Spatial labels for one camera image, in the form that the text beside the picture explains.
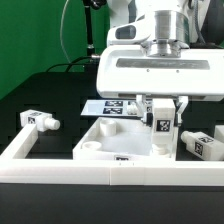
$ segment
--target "green screen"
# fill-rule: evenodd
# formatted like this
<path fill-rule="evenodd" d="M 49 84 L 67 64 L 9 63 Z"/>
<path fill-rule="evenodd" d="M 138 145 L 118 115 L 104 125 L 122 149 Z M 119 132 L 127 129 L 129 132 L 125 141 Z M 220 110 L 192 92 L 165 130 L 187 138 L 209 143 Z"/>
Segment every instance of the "green screen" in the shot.
<path fill-rule="evenodd" d="M 60 45 L 60 23 L 66 0 L 0 2 L 0 99 L 34 73 L 66 63 Z M 96 53 L 105 48 L 107 7 L 92 10 Z M 82 0 L 71 0 L 64 21 L 64 44 L 71 59 L 86 56 Z"/>

